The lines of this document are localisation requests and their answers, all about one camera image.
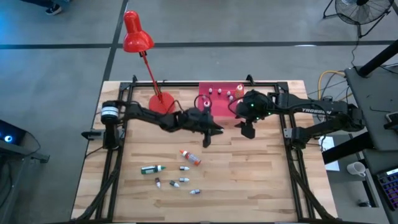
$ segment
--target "mug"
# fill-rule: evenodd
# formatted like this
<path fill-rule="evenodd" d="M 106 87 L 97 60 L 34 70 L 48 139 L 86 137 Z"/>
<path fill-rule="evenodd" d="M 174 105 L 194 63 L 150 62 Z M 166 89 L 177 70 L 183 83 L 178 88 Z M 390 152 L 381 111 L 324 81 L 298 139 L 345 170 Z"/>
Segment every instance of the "mug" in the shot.
<path fill-rule="evenodd" d="M 365 177 L 366 167 L 361 162 L 353 162 L 347 166 L 347 171 L 352 175 L 358 175 L 360 177 Z"/>

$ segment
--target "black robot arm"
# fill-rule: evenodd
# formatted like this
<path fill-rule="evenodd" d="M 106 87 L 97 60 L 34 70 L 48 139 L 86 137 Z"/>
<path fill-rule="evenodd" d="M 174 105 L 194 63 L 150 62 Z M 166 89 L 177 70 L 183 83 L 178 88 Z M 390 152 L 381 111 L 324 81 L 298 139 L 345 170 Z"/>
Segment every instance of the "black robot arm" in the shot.
<path fill-rule="evenodd" d="M 119 116 L 119 111 L 125 107 L 124 115 Z M 117 125 L 130 119 L 139 119 L 158 125 L 167 132 L 175 132 L 184 129 L 199 132 L 205 135 L 203 147 L 211 143 L 211 136 L 223 133 L 223 127 L 213 121 L 210 108 L 200 111 L 198 108 L 189 108 L 185 111 L 177 111 L 170 114 L 161 114 L 143 108 L 138 102 L 127 104 L 123 101 L 106 101 L 102 105 L 101 122 L 105 125 L 103 146 L 106 149 L 119 147 L 119 133 Z"/>
<path fill-rule="evenodd" d="M 242 101 L 236 105 L 236 115 L 246 119 L 236 126 L 247 138 L 255 137 L 252 123 L 272 114 L 311 113 L 326 115 L 326 121 L 308 128 L 285 129 L 284 135 L 290 138 L 293 147 L 304 149 L 306 143 L 315 137 L 338 130 L 359 131 L 364 128 L 362 111 L 344 101 L 321 101 L 301 99 L 288 93 L 259 93 L 256 90 L 247 92 Z"/>

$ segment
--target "shoe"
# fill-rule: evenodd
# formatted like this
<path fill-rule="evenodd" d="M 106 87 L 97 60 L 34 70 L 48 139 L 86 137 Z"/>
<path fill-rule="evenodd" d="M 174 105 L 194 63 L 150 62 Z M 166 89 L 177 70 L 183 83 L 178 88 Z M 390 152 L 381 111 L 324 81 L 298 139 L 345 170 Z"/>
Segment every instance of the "shoe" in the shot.
<path fill-rule="evenodd" d="M 49 15 L 49 16 L 57 15 L 57 14 L 60 13 L 60 12 L 62 12 L 62 8 L 61 8 L 61 6 L 58 5 L 58 4 L 54 4 L 53 7 L 49 8 L 49 9 L 47 9 L 47 10 L 45 11 L 45 13 L 46 13 L 47 15 Z"/>

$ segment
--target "concrete floor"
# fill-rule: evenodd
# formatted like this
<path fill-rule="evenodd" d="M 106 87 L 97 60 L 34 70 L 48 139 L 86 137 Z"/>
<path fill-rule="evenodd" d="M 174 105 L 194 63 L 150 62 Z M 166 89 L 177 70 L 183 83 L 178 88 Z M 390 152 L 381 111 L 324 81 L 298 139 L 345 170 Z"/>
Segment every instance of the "concrete floor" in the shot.
<path fill-rule="evenodd" d="M 31 165 L 13 223 L 69 219 L 87 145 L 80 133 L 91 126 L 103 78 L 149 79 L 137 55 L 116 49 L 126 33 L 117 29 L 126 2 L 156 43 L 268 46 L 155 48 L 148 59 L 159 80 L 236 80 L 251 74 L 258 80 L 304 80 L 310 93 L 321 72 L 351 66 L 356 28 L 339 18 L 322 20 L 328 0 L 74 0 L 62 3 L 65 11 L 54 17 L 31 4 L 2 0 L 0 100 L 8 106 L 0 118 L 32 132 L 51 155 L 48 164 Z M 392 11 L 361 40 L 354 63 L 366 63 L 396 40 L 397 24 Z M 322 46 L 296 46 L 311 42 Z M 394 57 L 388 63 L 396 62 Z M 341 80 L 336 76 L 331 84 Z M 326 94 L 336 96 L 346 87 Z M 382 212 L 358 211 L 355 202 L 362 196 L 347 196 L 352 184 L 331 186 L 340 218 L 384 222 Z"/>

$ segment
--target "wooden table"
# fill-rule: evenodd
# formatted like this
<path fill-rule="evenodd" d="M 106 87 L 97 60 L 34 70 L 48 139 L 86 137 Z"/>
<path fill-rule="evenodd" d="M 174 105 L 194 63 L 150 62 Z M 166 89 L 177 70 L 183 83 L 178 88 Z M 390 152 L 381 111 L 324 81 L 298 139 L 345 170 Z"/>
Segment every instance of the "wooden table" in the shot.
<path fill-rule="evenodd" d="M 303 81 L 288 81 L 292 94 L 306 98 Z M 106 100 L 115 100 L 120 82 L 105 82 L 97 111 Z M 271 87 L 256 87 L 267 93 Z M 162 88 L 181 102 L 183 109 L 193 106 L 197 87 Z M 147 106 L 154 94 L 150 87 L 135 88 L 133 100 Z M 310 114 L 295 114 L 297 126 L 311 126 Z M 118 197 L 114 222 L 293 222 L 297 221 L 289 170 L 280 121 L 277 115 L 255 124 L 256 138 L 247 139 L 240 129 L 234 128 L 236 119 L 215 118 L 224 127 L 224 133 L 213 136 L 208 148 L 201 146 L 203 135 L 189 131 L 166 133 L 158 126 L 130 120 L 126 131 Z M 93 125 L 103 129 L 100 115 Z M 92 141 L 87 152 L 99 148 L 101 140 Z M 202 159 L 193 167 L 179 150 L 187 150 Z M 106 151 L 100 150 L 85 160 L 72 218 L 82 214 L 98 193 L 101 185 Z M 312 192 L 327 211 L 336 217 L 336 208 L 330 190 L 325 166 L 318 146 L 308 145 L 303 158 Z M 161 164 L 167 169 L 151 175 L 142 175 L 140 168 Z M 179 166 L 189 166 L 180 171 Z M 161 179 L 158 189 L 154 179 Z M 190 182 L 179 183 L 176 189 L 170 180 L 188 177 Z M 200 195 L 189 191 L 201 189 Z M 302 207 L 306 214 L 303 193 Z M 103 215 L 106 215 L 105 203 Z"/>

